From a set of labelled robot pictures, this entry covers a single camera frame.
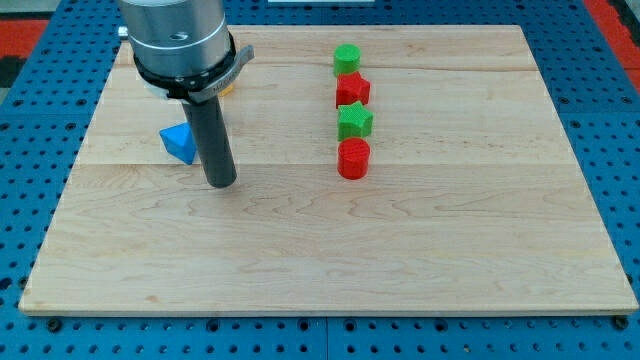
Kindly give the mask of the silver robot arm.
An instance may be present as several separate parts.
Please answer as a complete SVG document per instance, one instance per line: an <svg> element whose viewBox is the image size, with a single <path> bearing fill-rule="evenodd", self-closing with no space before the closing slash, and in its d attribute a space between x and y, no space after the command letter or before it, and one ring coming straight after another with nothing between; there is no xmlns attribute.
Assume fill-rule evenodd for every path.
<svg viewBox="0 0 640 360"><path fill-rule="evenodd" d="M118 0L142 78L167 98L216 97L254 58L238 50L221 0Z"/></svg>

